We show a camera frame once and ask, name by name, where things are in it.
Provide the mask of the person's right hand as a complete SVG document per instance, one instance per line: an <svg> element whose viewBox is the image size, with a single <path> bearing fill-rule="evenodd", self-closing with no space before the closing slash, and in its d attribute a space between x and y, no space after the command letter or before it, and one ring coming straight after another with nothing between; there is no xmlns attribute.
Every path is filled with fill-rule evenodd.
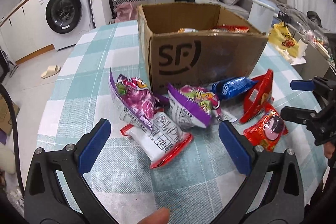
<svg viewBox="0 0 336 224"><path fill-rule="evenodd" d="M335 151L335 145L330 141L323 145L324 155L327 159L331 159Z"/></svg>

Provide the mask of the person's left hand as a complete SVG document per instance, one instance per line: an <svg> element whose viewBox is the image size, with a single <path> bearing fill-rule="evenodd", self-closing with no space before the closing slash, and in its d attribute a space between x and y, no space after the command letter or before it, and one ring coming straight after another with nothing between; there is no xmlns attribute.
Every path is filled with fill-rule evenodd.
<svg viewBox="0 0 336 224"><path fill-rule="evenodd" d="M138 224L168 224L169 219L170 211L168 208L163 207L139 221Z"/></svg>

